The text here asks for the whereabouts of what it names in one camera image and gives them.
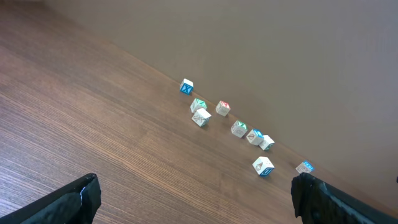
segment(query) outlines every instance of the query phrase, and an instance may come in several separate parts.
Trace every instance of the beige wall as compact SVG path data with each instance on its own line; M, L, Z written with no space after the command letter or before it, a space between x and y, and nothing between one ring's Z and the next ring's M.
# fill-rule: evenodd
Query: beige wall
M398 208L398 1L47 4Z

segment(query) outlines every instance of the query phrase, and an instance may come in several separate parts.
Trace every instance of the wooden floor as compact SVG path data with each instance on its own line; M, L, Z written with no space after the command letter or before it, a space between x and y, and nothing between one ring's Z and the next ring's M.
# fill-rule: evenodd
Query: wooden floor
M233 136L236 118L211 103L199 128L189 106L200 96L178 86L40 4L1 4L0 216L94 172L95 223L301 223L290 182L303 158ZM265 179L251 166L259 156L275 165Z

